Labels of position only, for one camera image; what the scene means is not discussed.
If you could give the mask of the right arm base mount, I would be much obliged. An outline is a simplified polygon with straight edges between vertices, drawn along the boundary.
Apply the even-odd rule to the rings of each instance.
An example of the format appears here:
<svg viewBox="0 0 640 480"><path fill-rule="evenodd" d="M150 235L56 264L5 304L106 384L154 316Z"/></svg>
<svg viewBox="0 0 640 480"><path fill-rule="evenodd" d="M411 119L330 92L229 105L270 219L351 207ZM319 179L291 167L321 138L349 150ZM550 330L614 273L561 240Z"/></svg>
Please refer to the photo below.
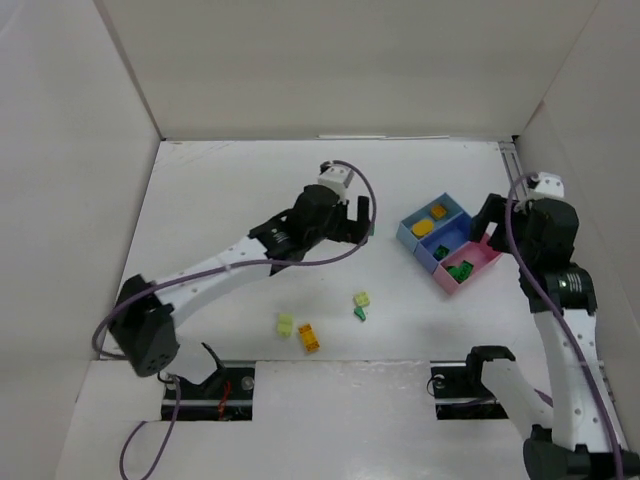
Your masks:
<svg viewBox="0 0 640 480"><path fill-rule="evenodd" d="M426 389L435 401L435 415L440 421L507 419L499 401L470 379L462 360L431 362Z"/></svg>

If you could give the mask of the small green lego brick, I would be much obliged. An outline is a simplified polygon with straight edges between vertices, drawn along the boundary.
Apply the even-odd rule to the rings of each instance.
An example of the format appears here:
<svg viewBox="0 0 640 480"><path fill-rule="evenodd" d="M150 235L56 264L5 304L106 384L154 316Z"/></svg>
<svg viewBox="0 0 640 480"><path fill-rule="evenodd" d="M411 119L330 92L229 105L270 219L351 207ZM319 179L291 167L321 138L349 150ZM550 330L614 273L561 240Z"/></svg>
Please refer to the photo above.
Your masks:
<svg viewBox="0 0 640 480"><path fill-rule="evenodd" d="M446 267L450 276L459 284L465 282L472 274L474 265L466 260L462 261L460 265L450 265Z"/></svg>

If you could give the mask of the long green lego brick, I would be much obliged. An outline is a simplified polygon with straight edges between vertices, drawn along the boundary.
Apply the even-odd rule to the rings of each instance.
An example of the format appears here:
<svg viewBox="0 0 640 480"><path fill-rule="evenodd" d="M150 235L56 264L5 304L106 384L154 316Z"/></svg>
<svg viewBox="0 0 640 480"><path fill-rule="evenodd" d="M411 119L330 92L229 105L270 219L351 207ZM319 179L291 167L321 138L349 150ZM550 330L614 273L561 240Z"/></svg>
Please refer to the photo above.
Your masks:
<svg viewBox="0 0 640 480"><path fill-rule="evenodd" d="M449 249L444 245L439 245L433 256L437 261L443 260L449 254Z"/></svg>

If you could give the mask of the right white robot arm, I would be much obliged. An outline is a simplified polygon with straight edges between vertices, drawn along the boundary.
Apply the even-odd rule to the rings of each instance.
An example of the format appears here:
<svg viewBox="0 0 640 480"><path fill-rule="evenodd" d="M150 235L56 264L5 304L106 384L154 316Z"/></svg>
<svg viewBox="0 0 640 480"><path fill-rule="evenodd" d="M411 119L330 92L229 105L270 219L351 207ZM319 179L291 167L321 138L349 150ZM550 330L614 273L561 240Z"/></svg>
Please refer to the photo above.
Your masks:
<svg viewBox="0 0 640 480"><path fill-rule="evenodd" d="M531 479L635 479L639 455L628 450L595 347L597 300L589 273L572 260L579 219L553 198L521 207L491 194L472 218L469 238L487 226L493 250L519 265L520 288L543 343L551 393L540 394L504 346L476 346L466 358L471 381L486 388L523 439Z"/></svg>

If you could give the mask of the small green lego piece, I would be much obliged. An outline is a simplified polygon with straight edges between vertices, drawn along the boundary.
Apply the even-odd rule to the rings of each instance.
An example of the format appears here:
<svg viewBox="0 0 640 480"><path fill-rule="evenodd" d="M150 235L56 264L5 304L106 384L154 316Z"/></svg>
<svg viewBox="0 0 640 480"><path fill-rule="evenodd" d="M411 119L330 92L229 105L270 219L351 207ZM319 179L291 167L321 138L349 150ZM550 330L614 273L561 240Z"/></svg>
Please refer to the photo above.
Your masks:
<svg viewBox="0 0 640 480"><path fill-rule="evenodd" d="M360 321L365 322L367 320L366 312L362 307L356 307L353 313Z"/></svg>

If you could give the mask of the pale yellow lego brick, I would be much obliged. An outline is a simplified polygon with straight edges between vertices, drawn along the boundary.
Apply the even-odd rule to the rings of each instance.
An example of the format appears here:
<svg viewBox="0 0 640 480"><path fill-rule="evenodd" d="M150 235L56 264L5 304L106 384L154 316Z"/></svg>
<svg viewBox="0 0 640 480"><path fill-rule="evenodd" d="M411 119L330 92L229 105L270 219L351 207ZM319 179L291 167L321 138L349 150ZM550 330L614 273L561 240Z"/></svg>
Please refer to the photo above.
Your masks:
<svg viewBox="0 0 640 480"><path fill-rule="evenodd" d="M282 337L290 337L294 330L294 317L291 314L280 313L277 317L276 332Z"/></svg>

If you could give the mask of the orange square lego brick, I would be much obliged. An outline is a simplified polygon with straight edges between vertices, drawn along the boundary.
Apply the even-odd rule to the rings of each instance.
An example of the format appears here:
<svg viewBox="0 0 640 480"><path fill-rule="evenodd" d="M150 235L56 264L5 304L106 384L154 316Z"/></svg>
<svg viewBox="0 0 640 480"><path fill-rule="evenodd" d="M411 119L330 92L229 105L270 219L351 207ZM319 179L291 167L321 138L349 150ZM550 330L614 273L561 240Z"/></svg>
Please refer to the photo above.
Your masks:
<svg viewBox="0 0 640 480"><path fill-rule="evenodd" d="M430 214L435 220L441 220L446 217L447 210L444 206L436 204L431 208Z"/></svg>

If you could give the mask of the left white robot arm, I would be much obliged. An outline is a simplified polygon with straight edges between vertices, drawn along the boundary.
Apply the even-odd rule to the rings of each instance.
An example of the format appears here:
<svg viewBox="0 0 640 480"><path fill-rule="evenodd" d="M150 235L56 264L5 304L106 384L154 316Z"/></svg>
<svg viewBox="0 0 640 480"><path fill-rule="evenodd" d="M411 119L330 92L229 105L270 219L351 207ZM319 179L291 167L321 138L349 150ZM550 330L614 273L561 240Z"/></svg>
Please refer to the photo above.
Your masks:
<svg viewBox="0 0 640 480"><path fill-rule="evenodd" d="M121 287L108 330L135 374L178 375L195 385L217 383L223 365L206 343L189 347L177 329L200 309L246 284L292 266L306 266L306 254L329 240L363 246L370 234L371 198L348 201L330 188L304 187L294 205L254 227L236 244L163 281L135 275Z"/></svg>

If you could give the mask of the lime lego brick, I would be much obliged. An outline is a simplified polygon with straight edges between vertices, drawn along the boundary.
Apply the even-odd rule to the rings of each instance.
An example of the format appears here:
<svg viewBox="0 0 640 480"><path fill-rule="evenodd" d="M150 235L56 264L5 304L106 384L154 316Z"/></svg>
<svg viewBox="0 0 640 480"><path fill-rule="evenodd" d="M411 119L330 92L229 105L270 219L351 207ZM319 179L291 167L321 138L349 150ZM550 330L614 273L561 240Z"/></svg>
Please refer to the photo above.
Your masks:
<svg viewBox="0 0 640 480"><path fill-rule="evenodd" d="M367 292L361 291L353 295L354 305L358 308L366 308L371 304L370 296Z"/></svg>

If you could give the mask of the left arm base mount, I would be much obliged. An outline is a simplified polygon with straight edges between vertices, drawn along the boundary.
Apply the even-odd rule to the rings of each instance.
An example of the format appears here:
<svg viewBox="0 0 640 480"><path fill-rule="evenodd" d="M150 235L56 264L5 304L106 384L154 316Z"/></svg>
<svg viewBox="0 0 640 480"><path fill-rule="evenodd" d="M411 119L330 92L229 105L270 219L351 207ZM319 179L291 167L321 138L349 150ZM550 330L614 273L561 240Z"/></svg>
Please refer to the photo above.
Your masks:
<svg viewBox="0 0 640 480"><path fill-rule="evenodd" d="M255 362L230 362L222 383L212 392L180 378L181 399L176 419L184 422L251 421Z"/></svg>

